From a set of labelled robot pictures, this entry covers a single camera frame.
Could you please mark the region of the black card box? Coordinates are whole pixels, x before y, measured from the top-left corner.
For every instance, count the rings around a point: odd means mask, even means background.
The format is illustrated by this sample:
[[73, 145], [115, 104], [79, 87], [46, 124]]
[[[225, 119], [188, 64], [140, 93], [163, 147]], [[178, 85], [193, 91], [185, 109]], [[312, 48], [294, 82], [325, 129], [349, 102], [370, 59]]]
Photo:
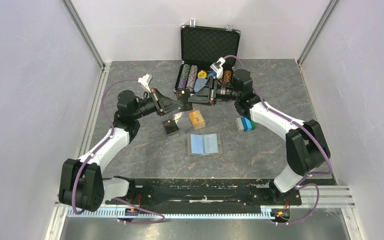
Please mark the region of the black card box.
[[165, 115], [161, 118], [161, 123], [168, 139], [190, 134], [194, 130], [186, 111]]

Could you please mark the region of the black poker chip case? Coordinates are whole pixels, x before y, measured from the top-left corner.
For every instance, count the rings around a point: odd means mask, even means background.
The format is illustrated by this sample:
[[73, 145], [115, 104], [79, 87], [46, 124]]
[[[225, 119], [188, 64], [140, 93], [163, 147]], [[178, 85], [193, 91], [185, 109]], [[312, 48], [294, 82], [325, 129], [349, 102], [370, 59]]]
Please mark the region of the black poker chip case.
[[238, 54], [241, 31], [228, 24], [222, 27], [200, 26], [195, 18], [180, 27], [181, 65], [174, 92], [186, 87], [188, 78], [182, 77], [184, 65], [195, 65], [209, 71], [219, 58]]

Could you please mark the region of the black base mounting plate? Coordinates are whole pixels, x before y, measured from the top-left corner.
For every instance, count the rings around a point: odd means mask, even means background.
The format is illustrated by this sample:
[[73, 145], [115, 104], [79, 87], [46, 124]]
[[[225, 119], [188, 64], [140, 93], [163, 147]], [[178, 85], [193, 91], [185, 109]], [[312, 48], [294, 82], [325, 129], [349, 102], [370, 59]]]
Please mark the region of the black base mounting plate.
[[300, 206], [293, 189], [275, 196], [267, 178], [133, 178], [123, 200], [161, 214], [257, 213]]

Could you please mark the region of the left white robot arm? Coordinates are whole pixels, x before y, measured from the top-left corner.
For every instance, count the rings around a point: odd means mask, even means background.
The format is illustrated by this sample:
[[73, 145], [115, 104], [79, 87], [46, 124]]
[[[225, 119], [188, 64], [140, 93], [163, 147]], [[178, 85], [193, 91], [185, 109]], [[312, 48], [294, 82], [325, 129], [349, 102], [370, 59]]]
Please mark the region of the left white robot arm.
[[117, 110], [110, 129], [91, 150], [77, 159], [68, 158], [62, 165], [58, 201], [71, 206], [76, 214], [96, 211], [101, 204], [119, 197], [125, 204], [133, 203], [137, 190], [133, 181], [115, 176], [104, 179], [102, 173], [113, 158], [136, 137], [139, 119], [153, 113], [164, 116], [183, 103], [152, 88], [144, 98], [131, 90], [117, 96]]

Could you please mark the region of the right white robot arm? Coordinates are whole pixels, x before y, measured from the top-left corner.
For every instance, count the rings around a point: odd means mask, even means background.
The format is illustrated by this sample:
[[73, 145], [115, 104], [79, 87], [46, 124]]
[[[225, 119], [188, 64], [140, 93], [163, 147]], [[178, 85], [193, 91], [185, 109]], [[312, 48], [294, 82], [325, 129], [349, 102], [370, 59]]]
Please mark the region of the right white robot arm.
[[260, 124], [285, 142], [287, 165], [269, 183], [269, 199], [282, 204], [289, 198], [291, 189], [298, 188], [305, 179], [323, 175], [315, 169], [326, 163], [327, 175], [333, 171], [330, 150], [321, 125], [314, 119], [303, 121], [271, 106], [253, 88], [251, 73], [237, 69], [231, 84], [221, 84], [210, 77], [203, 89], [194, 93], [189, 102], [215, 105], [218, 101], [234, 101], [236, 111], [246, 119]]

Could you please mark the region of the beige card holder wallet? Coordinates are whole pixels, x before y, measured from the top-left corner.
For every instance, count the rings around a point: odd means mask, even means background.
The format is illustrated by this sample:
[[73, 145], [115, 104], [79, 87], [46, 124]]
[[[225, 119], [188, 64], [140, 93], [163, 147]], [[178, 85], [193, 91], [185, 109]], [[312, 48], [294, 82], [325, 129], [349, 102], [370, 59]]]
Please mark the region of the beige card holder wallet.
[[190, 156], [222, 154], [223, 149], [220, 134], [189, 134], [187, 136], [187, 152]]

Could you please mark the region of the orange card box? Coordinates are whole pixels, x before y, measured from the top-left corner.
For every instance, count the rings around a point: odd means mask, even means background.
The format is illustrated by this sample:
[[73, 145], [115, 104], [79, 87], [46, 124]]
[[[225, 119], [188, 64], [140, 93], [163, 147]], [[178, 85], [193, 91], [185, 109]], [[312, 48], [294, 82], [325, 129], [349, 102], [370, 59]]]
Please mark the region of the orange card box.
[[194, 130], [200, 130], [206, 126], [206, 121], [199, 109], [190, 111], [188, 118]]

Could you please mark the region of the stacked toy brick block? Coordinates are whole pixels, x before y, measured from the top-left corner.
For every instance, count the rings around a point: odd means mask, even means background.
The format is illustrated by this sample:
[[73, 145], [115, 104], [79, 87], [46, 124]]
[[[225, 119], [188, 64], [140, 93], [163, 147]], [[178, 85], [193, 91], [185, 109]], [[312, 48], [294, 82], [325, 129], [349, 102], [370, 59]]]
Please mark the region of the stacked toy brick block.
[[235, 123], [239, 132], [250, 132], [256, 129], [255, 122], [244, 116], [238, 117]]

